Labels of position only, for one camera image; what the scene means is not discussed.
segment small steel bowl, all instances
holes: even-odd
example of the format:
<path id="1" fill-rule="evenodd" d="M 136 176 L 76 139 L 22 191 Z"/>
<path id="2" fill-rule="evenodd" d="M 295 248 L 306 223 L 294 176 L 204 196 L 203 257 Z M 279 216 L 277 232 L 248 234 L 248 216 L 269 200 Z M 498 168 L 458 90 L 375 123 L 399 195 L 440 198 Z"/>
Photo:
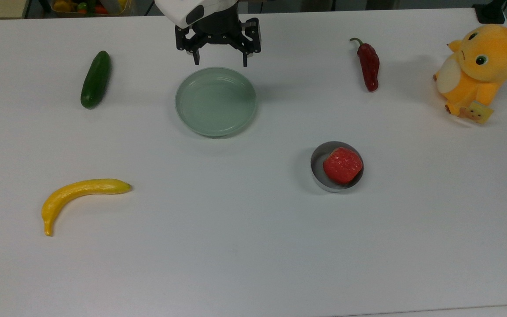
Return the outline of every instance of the small steel bowl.
<path id="1" fill-rule="evenodd" d="M 314 150 L 314 152 L 312 153 L 312 157 L 310 158 L 310 168 L 312 169 L 312 177 L 314 178 L 316 184 L 318 184 L 318 186 L 320 186 L 321 189 L 324 189 L 325 191 L 328 192 L 340 192 L 345 189 L 348 189 L 357 184 L 357 182 L 360 181 L 361 176 L 363 175 L 364 165 L 361 167 L 360 172 L 357 173 L 354 179 L 345 185 L 337 184 L 330 178 L 328 178 L 328 176 L 324 172 L 323 164 L 324 161 L 330 156 L 330 154 L 332 154 L 332 152 L 334 152 L 334 150 L 336 150 L 336 148 L 338 147 L 344 147 L 348 150 L 352 150 L 353 152 L 357 153 L 357 155 L 361 160 L 361 163 L 363 163 L 363 159 L 359 154 L 359 152 L 357 152 L 357 150 L 352 146 L 350 146 L 349 144 L 338 141 L 330 141 L 318 146 L 316 150 Z"/>

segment green vegetable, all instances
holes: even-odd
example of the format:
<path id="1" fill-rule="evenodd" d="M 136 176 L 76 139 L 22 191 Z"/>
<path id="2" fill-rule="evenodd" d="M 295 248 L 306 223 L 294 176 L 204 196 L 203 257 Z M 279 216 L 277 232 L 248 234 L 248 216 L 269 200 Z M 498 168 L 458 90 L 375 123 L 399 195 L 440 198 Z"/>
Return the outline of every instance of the green vegetable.
<path id="1" fill-rule="evenodd" d="M 95 4 L 97 3 L 97 0 L 88 0 L 87 1 L 87 13 L 85 16 L 87 18 L 92 18 L 95 16 Z"/>
<path id="2" fill-rule="evenodd" d="M 87 72 L 81 90 L 81 104 L 87 109 L 93 109 L 105 96 L 107 83 L 111 73 L 111 58 L 105 51 L 95 56 Z"/>

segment banana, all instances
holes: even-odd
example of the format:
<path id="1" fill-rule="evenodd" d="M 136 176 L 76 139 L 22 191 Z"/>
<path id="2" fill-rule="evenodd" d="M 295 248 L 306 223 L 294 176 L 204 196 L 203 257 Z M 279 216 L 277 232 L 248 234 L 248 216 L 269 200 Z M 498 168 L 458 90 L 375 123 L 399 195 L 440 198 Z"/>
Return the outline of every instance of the banana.
<path id="1" fill-rule="evenodd" d="M 87 181 L 65 185 L 52 193 L 42 206 L 44 233 L 47 236 L 52 236 L 54 220 L 56 220 L 62 208 L 70 201 L 81 196 L 93 195 L 96 193 L 125 193 L 129 192 L 131 189 L 132 187 L 130 184 L 112 178 L 89 179 Z"/>

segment plush toy tag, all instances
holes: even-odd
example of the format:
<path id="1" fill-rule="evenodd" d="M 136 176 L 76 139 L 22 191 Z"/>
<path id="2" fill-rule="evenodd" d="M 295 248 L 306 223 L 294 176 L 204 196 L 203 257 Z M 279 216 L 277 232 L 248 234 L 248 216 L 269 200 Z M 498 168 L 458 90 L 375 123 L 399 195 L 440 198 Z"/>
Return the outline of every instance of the plush toy tag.
<path id="1" fill-rule="evenodd" d="M 493 112 L 494 110 L 482 103 L 473 101 L 470 103 L 469 107 L 461 107 L 458 117 L 467 118 L 476 123 L 483 124 L 489 119 Z"/>

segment strawberry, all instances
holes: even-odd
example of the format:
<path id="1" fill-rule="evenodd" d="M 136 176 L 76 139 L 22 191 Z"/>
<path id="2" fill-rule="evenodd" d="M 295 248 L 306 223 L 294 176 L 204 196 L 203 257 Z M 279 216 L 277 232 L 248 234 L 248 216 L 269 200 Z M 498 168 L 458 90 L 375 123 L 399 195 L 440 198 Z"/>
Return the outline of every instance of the strawberry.
<path id="1" fill-rule="evenodd" d="M 351 182 L 363 168 L 359 155 L 352 150 L 339 147 L 324 161 L 324 172 L 340 185 Z"/>

